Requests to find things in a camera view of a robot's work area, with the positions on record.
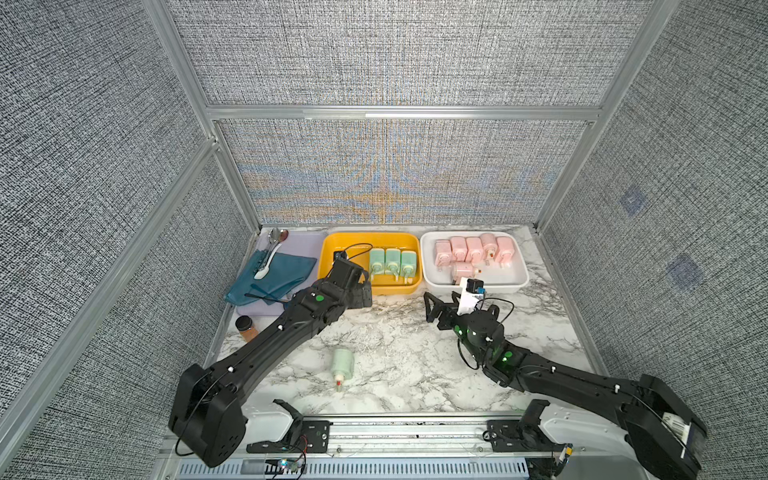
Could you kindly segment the green sharpener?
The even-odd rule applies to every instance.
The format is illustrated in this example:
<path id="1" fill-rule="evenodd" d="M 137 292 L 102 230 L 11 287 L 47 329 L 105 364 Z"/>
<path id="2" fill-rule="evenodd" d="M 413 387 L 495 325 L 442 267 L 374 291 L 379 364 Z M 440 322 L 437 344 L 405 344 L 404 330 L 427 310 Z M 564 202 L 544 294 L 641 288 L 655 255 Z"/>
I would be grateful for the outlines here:
<path id="1" fill-rule="evenodd" d="M 400 256 L 400 275 L 405 284 L 411 284 L 418 267 L 418 254 L 413 250 L 402 250 Z"/>
<path id="2" fill-rule="evenodd" d="M 346 348 L 337 348 L 333 352 L 331 373 L 336 389 L 341 391 L 346 380 L 354 376 L 354 353 Z"/>
<path id="3" fill-rule="evenodd" d="M 369 251 L 369 273 L 372 277 L 381 275 L 385 270 L 385 250 L 383 248 L 372 248 Z"/>
<path id="4" fill-rule="evenodd" d="M 397 248 L 387 248 L 385 250 L 385 271 L 387 275 L 392 275 L 395 279 L 399 278 L 401 271 L 401 251 Z"/>

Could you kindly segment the white plastic tray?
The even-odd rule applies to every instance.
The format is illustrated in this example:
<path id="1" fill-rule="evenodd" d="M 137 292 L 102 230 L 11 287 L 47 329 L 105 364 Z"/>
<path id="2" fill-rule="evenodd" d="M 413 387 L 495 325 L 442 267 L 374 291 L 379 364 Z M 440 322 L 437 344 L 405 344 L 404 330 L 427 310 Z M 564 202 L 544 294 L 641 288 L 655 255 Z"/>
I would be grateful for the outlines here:
<path id="1" fill-rule="evenodd" d="M 480 238 L 483 233 L 492 233 L 497 236 L 512 237 L 516 243 L 517 251 L 514 255 L 512 264 L 509 268 L 500 268 L 496 259 L 490 265 L 486 265 L 484 259 L 479 265 L 482 273 L 477 278 L 484 282 L 485 289 L 492 293 L 514 293 L 526 286 L 529 282 L 527 266 L 522 254 L 522 250 L 517 240 L 508 233 L 500 231 L 432 231 L 423 234 L 420 238 L 421 260 L 423 264 L 423 276 L 427 283 L 427 288 L 432 293 L 450 293 L 457 291 L 459 285 L 454 285 L 451 276 L 452 265 L 438 270 L 434 264 L 434 244 L 438 239 L 450 239 L 452 236 Z"/>

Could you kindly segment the pink sharpener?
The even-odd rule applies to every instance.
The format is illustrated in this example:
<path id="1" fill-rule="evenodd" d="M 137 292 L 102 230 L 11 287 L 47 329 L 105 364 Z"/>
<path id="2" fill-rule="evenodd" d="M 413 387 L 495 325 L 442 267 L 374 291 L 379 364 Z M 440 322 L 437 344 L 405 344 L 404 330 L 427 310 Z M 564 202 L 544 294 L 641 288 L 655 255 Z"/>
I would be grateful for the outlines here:
<path id="1" fill-rule="evenodd" d="M 434 244 L 434 264 L 438 270 L 448 267 L 454 260 L 451 242 L 448 239 L 438 239 Z"/>
<path id="2" fill-rule="evenodd" d="M 459 285 L 463 279 L 477 278 L 481 273 L 482 268 L 470 262 L 456 262 L 452 265 L 451 270 L 454 285 Z"/>
<path id="3" fill-rule="evenodd" d="M 496 244 L 496 263 L 500 268 L 509 268 L 517 251 L 514 239 L 509 236 L 497 236 Z"/>
<path id="4" fill-rule="evenodd" d="M 465 261 L 471 264 L 478 264 L 484 259 L 484 248 L 479 237 L 466 237 L 467 253 Z"/>
<path id="5" fill-rule="evenodd" d="M 454 261 L 456 263 L 466 263 L 469 256 L 467 238 L 463 236 L 452 236 L 449 241 Z"/>
<path id="6" fill-rule="evenodd" d="M 496 236 L 492 233 L 483 233 L 480 235 L 481 246 L 483 249 L 483 259 L 486 265 L 495 261 L 498 253 L 498 243 Z"/>

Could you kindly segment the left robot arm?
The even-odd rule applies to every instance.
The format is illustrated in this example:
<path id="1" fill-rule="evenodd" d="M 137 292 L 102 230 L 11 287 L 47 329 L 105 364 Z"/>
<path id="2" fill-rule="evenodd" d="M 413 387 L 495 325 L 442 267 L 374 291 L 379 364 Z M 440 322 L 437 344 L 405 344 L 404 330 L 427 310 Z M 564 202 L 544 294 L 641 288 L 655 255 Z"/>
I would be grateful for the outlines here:
<path id="1" fill-rule="evenodd" d="M 370 295 L 370 275 L 339 258 L 326 276 L 293 295 L 254 340 L 203 368 L 188 367 L 176 388 L 169 429 L 206 466 L 227 460 L 246 435 L 242 405 L 256 386 L 293 350 L 336 322 L 355 295 Z"/>

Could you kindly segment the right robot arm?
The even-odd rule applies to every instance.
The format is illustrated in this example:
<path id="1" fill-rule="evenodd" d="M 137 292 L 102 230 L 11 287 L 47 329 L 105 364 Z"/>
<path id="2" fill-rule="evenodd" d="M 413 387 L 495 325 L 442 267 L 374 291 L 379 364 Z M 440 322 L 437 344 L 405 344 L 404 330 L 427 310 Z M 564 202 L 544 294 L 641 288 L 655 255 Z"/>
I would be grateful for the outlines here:
<path id="1" fill-rule="evenodd" d="M 448 303 L 425 293 L 426 321 L 452 331 L 494 383 L 553 397 L 612 422 L 627 432 L 640 465 L 659 479 L 698 476 L 706 425 L 663 380 L 602 376 L 556 363 L 507 340 L 496 305 L 461 313 L 459 301 L 456 292 Z"/>

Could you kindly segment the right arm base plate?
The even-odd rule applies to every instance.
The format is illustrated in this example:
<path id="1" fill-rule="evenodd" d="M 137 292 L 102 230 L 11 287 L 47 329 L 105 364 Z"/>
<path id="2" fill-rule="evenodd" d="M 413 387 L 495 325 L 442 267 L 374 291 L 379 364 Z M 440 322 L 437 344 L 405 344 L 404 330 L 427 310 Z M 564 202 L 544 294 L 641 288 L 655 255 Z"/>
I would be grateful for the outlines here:
<path id="1" fill-rule="evenodd" d="M 519 419 L 489 420 L 483 439 L 494 452 L 572 453 L 571 444 L 553 442 L 541 428 L 541 415 L 551 403 L 533 400 Z"/>

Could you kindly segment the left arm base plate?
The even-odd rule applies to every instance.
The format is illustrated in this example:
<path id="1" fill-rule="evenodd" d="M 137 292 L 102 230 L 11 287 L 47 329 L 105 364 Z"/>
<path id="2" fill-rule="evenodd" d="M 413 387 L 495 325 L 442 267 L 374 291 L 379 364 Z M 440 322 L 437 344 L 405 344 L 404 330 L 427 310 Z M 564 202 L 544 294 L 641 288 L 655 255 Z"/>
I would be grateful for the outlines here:
<path id="1" fill-rule="evenodd" d="M 327 420 L 310 420 L 288 402 L 275 399 L 248 420 L 243 442 L 250 454 L 326 453 L 331 425 Z"/>

